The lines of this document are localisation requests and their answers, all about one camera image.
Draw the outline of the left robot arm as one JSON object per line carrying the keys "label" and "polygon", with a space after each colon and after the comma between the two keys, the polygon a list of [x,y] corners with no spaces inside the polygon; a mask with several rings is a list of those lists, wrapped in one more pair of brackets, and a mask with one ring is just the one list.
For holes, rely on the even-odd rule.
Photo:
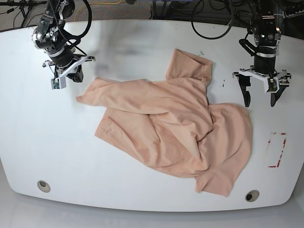
{"label": "left robot arm", "polygon": [[247,28],[245,38],[239,40],[241,47],[254,58],[253,65],[248,69],[234,72],[243,95],[245,107],[250,106],[251,96],[247,90],[251,86],[250,79],[256,78],[263,82],[264,92],[270,93],[270,105],[275,106],[292,76],[286,70],[276,71],[276,56],[281,40],[280,28],[276,25],[273,4],[269,0],[253,1],[252,20]]}

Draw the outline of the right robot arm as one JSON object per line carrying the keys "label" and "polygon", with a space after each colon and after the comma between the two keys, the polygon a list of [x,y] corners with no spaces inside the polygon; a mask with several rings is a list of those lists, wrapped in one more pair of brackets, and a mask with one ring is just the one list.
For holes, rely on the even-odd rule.
{"label": "right robot arm", "polygon": [[83,1],[88,11],[88,21],[85,30],[80,35],[73,35],[64,29],[66,19],[75,10],[73,0],[48,0],[45,12],[32,34],[32,41],[37,49],[41,49],[49,57],[42,67],[49,67],[52,73],[52,89],[66,87],[66,78],[75,83],[83,82],[82,64],[94,61],[94,56],[88,56],[78,48],[81,39],[89,32],[92,24],[92,10],[88,1]]}

